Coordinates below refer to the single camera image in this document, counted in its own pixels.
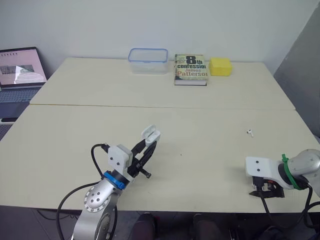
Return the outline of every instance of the small white object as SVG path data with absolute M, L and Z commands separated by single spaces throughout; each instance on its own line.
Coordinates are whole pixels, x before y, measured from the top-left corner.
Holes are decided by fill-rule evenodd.
M 246 133 L 247 133 L 247 134 L 250 134 L 252 138 L 254 137 L 254 133 L 252 132 L 251 129 L 248 129 L 248 130 L 246 131 Z
M 156 125 L 150 125 L 148 126 L 143 132 L 141 133 L 141 136 L 143 139 L 145 139 L 145 146 L 149 147 L 153 142 L 159 141 L 160 139 L 160 131 L 157 130 Z

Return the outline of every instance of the green ring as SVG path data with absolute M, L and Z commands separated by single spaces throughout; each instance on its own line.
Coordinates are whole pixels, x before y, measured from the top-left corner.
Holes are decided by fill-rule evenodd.
M 290 182 L 292 183 L 292 185 L 295 189 L 303 190 L 302 188 L 300 188 L 298 186 L 298 184 L 295 181 L 295 178 L 291 175 L 291 172 L 288 167 L 288 160 L 289 160 L 289 158 L 287 158 L 285 154 L 282 154 L 282 161 L 284 163 L 284 172 L 287 175 L 287 177 L 289 178 Z

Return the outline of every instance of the book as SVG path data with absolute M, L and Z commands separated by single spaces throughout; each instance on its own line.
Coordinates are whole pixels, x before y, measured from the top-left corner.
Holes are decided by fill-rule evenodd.
M 209 79 L 205 57 L 201 54 L 176 54 L 174 85 L 206 86 Z

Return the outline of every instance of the table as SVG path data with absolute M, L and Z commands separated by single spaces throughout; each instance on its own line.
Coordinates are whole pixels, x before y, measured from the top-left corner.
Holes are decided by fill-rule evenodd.
M 67 58 L 30 102 L 156 108 L 278 109 L 294 106 L 263 63 L 233 62 L 231 76 L 207 86 L 175 86 L 164 75 L 133 74 L 128 60 Z
M 0 205 L 57 208 L 72 189 L 100 179 L 91 146 L 131 148 L 150 124 L 162 133 L 145 165 L 152 176 L 140 174 L 123 191 L 119 210 L 263 213 L 261 200 L 248 194 L 245 158 L 319 149 L 295 110 L 30 105 L 0 142 Z M 96 158 L 110 169 L 102 150 Z M 307 191 L 266 201 L 273 213 L 300 212 Z M 64 208 L 82 209 L 84 193 Z

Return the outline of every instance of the floor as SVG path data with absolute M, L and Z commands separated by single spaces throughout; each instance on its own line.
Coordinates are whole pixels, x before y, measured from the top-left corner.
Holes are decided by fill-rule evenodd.
M 59 240 L 54 220 L 55 213 L 52 211 L 0 206 L 0 234 L 5 240 Z M 139 211 L 118 211 L 118 222 L 116 226 L 114 240 L 129 240 L 131 229 L 144 212 Z M 192 219 L 193 212 L 152 212 L 158 223 L 157 240 L 191 240 L 192 239 Z M 229 227 L 241 230 L 245 239 L 263 230 L 269 225 L 269 220 L 265 214 L 227 214 L 227 213 L 204 213 L 212 218 L 219 226 L 226 240 L 228 238 Z M 76 224 L 76 217 L 69 214 L 61 214 L 61 227 L 66 240 L 70 240 Z M 287 214 L 278 216 L 279 221 L 288 222 L 296 218 L 296 215 Z M 291 240 L 308 240 L 315 231 L 306 228 L 302 223 L 296 228 L 285 232 Z

